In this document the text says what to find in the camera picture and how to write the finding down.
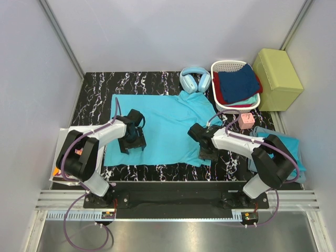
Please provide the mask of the turquoise t-shirt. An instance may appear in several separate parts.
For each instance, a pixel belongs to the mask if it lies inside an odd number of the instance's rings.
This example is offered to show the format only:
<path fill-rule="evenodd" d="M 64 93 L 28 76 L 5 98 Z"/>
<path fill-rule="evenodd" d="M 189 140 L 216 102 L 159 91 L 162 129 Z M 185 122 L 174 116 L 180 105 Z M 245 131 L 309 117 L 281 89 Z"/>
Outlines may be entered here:
<path fill-rule="evenodd" d="M 203 127 L 208 120 L 215 125 L 222 124 L 204 94 L 185 91 L 178 96 L 115 94 L 111 105 L 114 107 L 117 102 L 123 116 L 131 109 L 144 115 L 146 147 L 131 149 L 129 154 L 124 154 L 118 141 L 114 140 L 106 147 L 105 166 L 186 163 L 199 167 L 211 164 L 210 160 L 199 159 L 200 145 L 187 134 L 195 123 Z"/>

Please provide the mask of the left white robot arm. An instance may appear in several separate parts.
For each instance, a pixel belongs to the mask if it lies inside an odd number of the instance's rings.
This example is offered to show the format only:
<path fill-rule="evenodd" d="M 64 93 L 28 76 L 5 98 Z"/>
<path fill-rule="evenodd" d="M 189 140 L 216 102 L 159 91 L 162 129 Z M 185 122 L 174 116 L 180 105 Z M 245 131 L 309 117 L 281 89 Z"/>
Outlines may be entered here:
<path fill-rule="evenodd" d="M 125 117 L 117 115 L 105 125 L 83 133 L 78 130 L 68 132 L 56 160 L 64 179 L 70 175 L 72 182 L 79 182 L 86 191 L 88 200 L 95 200 L 103 208 L 115 203 L 113 186 L 96 171 L 98 152 L 108 143 L 117 140 L 119 150 L 130 154 L 130 150 L 144 150 L 146 141 L 143 133 L 144 115 L 138 110 L 130 110 Z"/>

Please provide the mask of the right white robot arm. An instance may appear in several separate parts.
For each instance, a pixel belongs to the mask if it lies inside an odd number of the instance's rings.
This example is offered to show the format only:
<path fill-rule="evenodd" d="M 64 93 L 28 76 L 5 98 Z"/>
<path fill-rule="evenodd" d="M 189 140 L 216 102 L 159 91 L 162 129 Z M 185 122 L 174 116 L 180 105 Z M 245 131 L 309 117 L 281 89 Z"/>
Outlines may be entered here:
<path fill-rule="evenodd" d="M 227 150 L 252 160 L 257 175 L 252 177 L 238 195 L 239 204 L 250 208 L 257 197 L 269 189 L 279 189 L 299 166 L 283 142 L 273 134 L 266 138 L 246 136 L 218 125 L 203 127 L 196 123 L 188 135 L 200 145 L 203 159 L 211 159 L 219 150 Z"/>

